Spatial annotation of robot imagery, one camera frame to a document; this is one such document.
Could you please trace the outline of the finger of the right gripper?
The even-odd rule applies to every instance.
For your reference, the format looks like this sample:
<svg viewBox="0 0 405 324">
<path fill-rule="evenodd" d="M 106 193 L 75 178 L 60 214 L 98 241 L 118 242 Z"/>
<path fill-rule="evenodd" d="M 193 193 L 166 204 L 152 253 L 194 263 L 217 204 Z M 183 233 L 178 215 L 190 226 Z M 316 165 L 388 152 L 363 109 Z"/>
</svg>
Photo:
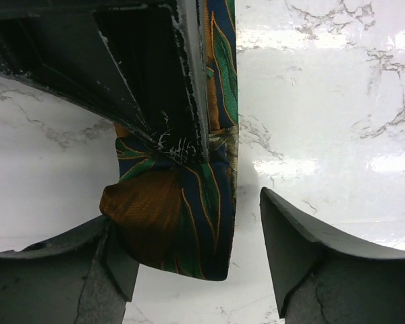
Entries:
<svg viewBox="0 0 405 324">
<path fill-rule="evenodd" d="M 209 158 L 204 1 L 0 1 L 0 76 Z"/>
</svg>

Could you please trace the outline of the floral brown green tie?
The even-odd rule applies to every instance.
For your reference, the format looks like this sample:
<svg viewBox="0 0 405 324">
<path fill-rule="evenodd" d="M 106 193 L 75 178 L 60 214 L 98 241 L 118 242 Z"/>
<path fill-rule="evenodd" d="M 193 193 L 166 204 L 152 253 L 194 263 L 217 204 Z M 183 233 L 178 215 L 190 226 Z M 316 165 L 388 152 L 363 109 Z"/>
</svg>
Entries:
<svg viewBox="0 0 405 324">
<path fill-rule="evenodd" d="M 207 1 L 209 161 L 180 166 L 115 126 L 119 181 L 100 212 L 139 263 L 197 279 L 227 277 L 236 214 L 238 76 L 233 1 Z"/>
</svg>

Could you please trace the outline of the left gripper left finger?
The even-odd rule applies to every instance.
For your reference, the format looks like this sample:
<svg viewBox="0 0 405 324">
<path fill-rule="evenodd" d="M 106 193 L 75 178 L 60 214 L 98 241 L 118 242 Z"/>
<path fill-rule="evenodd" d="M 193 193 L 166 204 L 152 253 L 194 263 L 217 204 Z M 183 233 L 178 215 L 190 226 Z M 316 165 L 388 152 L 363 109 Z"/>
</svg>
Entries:
<svg viewBox="0 0 405 324">
<path fill-rule="evenodd" d="M 0 323 L 122 323 L 138 268 L 104 216 L 0 252 Z"/>
</svg>

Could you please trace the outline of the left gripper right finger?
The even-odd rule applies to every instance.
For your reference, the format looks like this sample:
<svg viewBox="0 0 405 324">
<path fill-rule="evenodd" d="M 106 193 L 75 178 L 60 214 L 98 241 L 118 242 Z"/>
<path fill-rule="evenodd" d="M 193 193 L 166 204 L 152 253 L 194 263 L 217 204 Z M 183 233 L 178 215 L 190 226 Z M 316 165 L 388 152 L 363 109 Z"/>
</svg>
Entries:
<svg viewBox="0 0 405 324">
<path fill-rule="evenodd" d="M 405 251 L 343 232 L 268 188 L 260 210 L 286 323 L 405 323 Z"/>
</svg>

